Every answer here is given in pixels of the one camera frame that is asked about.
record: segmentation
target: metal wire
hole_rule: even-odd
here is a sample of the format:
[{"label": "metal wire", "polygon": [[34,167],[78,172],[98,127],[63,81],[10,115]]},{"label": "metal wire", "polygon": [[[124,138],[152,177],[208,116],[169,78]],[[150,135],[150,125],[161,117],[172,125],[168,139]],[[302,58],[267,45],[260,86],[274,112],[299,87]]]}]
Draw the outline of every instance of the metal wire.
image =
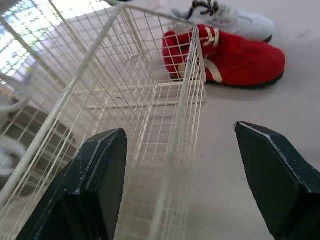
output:
[{"label": "metal wire", "polygon": [[[184,239],[206,96],[197,29],[191,47],[174,46],[180,57],[188,56],[184,80],[176,82],[162,56],[163,36],[176,24],[173,18],[121,4],[66,19],[54,1],[47,6],[58,12],[60,23],[34,44],[38,51],[30,53],[36,58],[30,104],[11,116],[3,131],[19,129],[17,141],[32,143],[0,192],[0,238],[19,234],[52,179],[84,141],[123,128],[127,166],[115,239]],[[189,47],[189,55],[182,53]]]}]

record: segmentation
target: black sole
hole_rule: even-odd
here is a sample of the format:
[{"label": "black sole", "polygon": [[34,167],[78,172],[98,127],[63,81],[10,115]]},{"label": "black sole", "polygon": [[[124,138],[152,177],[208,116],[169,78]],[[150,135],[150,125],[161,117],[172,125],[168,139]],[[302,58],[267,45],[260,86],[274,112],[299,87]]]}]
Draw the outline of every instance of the black sole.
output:
[{"label": "black sole", "polygon": [[[179,79],[177,79],[176,77],[171,76],[171,79],[174,80],[175,82],[180,82]],[[220,85],[220,86],[225,86],[228,88],[233,88],[233,89],[247,89],[247,90],[259,90],[259,89],[265,89],[268,87],[271,87],[272,85],[276,84],[280,79],[282,79],[282,77],[284,76],[284,72],[282,72],[278,77],[276,77],[275,79],[268,81],[266,83],[262,83],[262,84],[257,84],[257,85],[247,85],[247,86],[234,86],[234,85],[227,85],[224,83],[217,83],[215,81],[206,81],[205,84],[210,84],[210,85]]]},{"label": "black sole", "polygon": [[266,40],[264,40],[265,43],[270,43],[272,40],[272,35],[270,37],[268,37]]}]

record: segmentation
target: white floor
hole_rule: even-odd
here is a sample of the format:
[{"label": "white floor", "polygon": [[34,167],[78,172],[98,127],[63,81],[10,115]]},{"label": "white floor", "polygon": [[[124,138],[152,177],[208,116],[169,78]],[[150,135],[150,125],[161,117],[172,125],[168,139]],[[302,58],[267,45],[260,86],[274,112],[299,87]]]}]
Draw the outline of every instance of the white floor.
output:
[{"label": "white floor", "polygon": [[[160,11],[191,0],[162,0]],[[207,86],[198,135],[190,240],[271,240],[249,189],[233,131],[246,121],[285,135],[320,170],[320,25],[317,0],[225,0],[274,20],[271,44],[286,55],[284,77],[265,90]]]}]

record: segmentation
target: white wire basket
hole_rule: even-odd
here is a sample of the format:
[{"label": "white wire basket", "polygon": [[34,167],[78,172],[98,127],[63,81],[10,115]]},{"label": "white wire basket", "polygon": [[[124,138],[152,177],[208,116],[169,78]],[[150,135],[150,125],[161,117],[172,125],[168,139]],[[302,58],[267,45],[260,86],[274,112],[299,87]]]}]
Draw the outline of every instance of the white wire basket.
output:
[{"label": "white wire basket", "polygon": [[[32,2],[31,12],[46,21],[41,34],[26,24],[27,34],[19,32],[10,20],[18,15],[14,11],[0,17],[5,34],[26,54],[0,70],[31,93],[28,105],[9,113],[1,130],[26,152],[3,179],[0,239],[19,234],[84,141],[114,128],[123,128],[128,139],[115,239],[184,239],[206,98],[198,29],[125,4],[110,8],[94,1],[91,11],[67,18],[54,1]],[[183,81],[170,78],[162,56],[164,33],[177,23],[193,28]],[[22,98],[12,87],[2,88]]]}]

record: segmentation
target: shoe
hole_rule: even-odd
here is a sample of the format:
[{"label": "shoe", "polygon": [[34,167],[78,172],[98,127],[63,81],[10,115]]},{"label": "shoe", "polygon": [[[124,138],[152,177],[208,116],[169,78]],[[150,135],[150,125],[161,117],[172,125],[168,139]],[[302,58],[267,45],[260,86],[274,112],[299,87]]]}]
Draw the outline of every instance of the shoe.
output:
[{"label": "shoe", "polygon": [[194,24],[205,24],[221,31],[241,36],[245,39],[270,42],[275,31],[275,24],[258,14],[242,9],[218,4],[216,1],[193,1],[189,12],[171,11],[176,17],[186,19]]},{"label": "shoe", "polygon": [[[249,41],[217,28],[198,25],[206,80],[238,87],[263,88],[275,84],[284,74],[284,53],[265,42]],[[162,40],[162,54],[171,78],[182,80],[192,33],[169,31]]]}]

